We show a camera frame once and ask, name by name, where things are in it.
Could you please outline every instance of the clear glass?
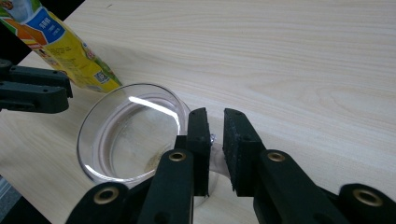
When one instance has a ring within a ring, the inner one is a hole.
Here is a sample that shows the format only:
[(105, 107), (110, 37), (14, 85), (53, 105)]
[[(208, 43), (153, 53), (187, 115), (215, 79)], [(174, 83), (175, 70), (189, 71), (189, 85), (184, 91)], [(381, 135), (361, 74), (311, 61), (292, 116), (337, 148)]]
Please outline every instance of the clear glass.
[(219, 143), (212, 143), (212, 148), (210, 149), (209, 170), (231, 179), (222, 150), (222, 145)]
[(161, 155), (187, 131), (188, 107), (155, 84), (133, 84), (102, 98), (78, 134), (78, 160), (95, 183), (129, 188), (155, 173)]

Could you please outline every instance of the brass screw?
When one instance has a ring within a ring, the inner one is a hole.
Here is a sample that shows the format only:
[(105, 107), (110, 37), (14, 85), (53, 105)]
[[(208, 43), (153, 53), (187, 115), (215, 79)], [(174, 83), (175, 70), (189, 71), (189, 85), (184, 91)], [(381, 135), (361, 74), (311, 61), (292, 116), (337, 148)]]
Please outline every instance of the brass screw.
[(284, 161), (286, 159), (282, 154), (278, 152), (270, 152), (268, 153), (267, 157), (271, 161)]
[(103, 188), (95, 193), (93, 196), (93, 201), (97, 204), (106, 204), (113, 202), (120, 192), (115, 187)]
[(378, 195), (367, 189), (354, 189), (352, 193), (359, 202), (373, 207), (382, 206), (384, 203)]
[(186, 158), (186, 154), (182, 152), (174, 152), (169, 155), (169, 160), (171, 161), (184, 161)]

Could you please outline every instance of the juice carton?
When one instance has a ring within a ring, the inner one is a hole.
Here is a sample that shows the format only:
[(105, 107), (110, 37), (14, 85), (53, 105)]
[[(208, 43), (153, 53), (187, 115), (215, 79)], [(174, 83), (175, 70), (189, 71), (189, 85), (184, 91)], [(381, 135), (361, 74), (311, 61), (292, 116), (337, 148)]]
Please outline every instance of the juice carton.
[(121, 85), (107, 64), (39, 0), (0, 0), (0, 4), (0, 21), (77, 86), (109, 92)]

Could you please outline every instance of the glass bowl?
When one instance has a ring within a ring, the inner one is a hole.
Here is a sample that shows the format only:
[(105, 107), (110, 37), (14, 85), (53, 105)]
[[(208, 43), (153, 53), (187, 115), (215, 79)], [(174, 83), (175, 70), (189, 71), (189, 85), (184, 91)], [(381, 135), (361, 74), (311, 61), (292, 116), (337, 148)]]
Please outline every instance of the glass bowl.
[(120, 87), (91, 109), (78, 134), (78, 160), (95, 183), (129, 188), (155, 173), (176, 136), (187, 134), (189, 108), (155, 84)]

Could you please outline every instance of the light wood grain surface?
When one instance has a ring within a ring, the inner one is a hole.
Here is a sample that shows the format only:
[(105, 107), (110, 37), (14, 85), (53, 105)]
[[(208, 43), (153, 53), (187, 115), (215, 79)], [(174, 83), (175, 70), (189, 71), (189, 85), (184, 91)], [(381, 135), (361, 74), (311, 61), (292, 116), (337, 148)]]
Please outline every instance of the light wood grain surface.
[[(223, 109), (238, 109), (319, 186), (358, 182), (396, 200), (394, 1), (86, 0), (66, 23), (124, 84), (158, 83), (206, 107), (218, 142)], [(34, 54), (22, 64), (49, 68)], [(0, 174), (53, 223), (93, 186), (76, 144), (102, 94), (74, 94), (61, 114), (0, 113)], [(194, 215), (257, 223), (225, 177)]]

